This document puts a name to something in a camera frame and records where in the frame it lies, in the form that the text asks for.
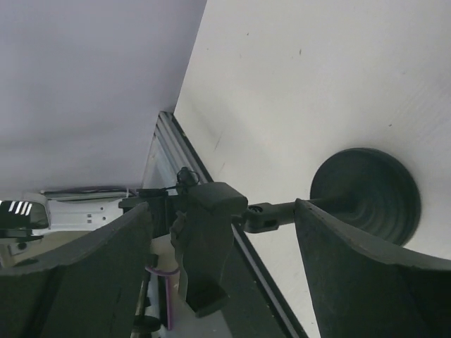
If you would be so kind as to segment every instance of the black suction cup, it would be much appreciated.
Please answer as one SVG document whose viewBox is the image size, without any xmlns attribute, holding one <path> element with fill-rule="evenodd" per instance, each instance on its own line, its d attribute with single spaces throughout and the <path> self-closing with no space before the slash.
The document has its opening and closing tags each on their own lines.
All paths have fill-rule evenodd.
<svg viewBox="0 0 451 338">
<path fill-rule="evenodd" d="M 398 245 L 414 234 L 421 213 L 407 169 L 374 149 L 349 149 L 329 158 L 315 174 L 310 198 L 339 220 Z"/>
</svg>

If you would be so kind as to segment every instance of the black screw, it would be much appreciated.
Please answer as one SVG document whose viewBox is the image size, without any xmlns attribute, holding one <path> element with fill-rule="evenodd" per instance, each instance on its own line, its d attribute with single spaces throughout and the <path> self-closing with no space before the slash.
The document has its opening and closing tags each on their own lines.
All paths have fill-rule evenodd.
<svg viewBox="0 0 451 338">
<path fill-rule="evenodd" d="M 263 213 L 263 208 L 260 206 L 249 206 L 250 211 L 254 211 L 255 213 Z"/>
<path fill-rule="evenodd" d="M 17 248 L 19 249 L 19 250 L 25 250 L 26 248 L 27 248 L 27 244 L 26 243 L 19 243 L 19 244 L 17 244 Z"/>
</svg>

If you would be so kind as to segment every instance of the black joint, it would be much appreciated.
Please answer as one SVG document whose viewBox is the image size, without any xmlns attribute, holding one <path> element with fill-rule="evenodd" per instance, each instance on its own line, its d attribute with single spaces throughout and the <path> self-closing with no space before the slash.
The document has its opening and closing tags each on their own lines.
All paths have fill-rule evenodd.
<svg viewBox="0 0 451 338">
<path fill-rule="evenodd" d="M 294 222 L 294 203 L 262 203 L 249 206 L 243 214 L 244 231 L 254 234 L 274 231 L 281 225 Z"/>
</svg>

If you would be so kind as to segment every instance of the white ceiling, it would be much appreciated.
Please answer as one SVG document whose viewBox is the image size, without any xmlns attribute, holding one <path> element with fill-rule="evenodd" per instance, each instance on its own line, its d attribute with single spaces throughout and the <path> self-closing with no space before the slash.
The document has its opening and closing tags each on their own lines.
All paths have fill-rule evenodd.
<svg viewBox="0 0 451 338">
<path fill-rule="evenodd" d="M 0 189 L 139 186 L 206 0 L 0 5 Z"/>
</svg>

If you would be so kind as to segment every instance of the white panel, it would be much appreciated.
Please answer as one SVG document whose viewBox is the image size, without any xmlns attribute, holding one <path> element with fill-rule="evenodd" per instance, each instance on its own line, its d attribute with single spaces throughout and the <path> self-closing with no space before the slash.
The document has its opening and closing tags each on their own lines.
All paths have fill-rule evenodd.
<svg viewBox="0 0 451 338">
<path fill-rule="evenodd" d="M 450 14 L 446 0 L 210 1 L 175 116 L 251 203 L 307 199 L 339 150 L 387 151 L 422 194 L 408 247 L 451 258 Z M 294 227 L 251 240 L 317 337 Z"/>
<path fill-rule="evenodd" d="M 0 5 L 0 188 L 141 184 L 206 0 Z"/>
<path fill-rule="evenodd" d="M 51 216 L 49 228 L 33 230 L 33 235 L 41 236 L 51 232 L 65 231 L 94 231 L 123 214 L 123 210 L 118 207 L 120 201 L 122 199 L 82 203 L 51 200 L 48 205 Z"/>
</svg>

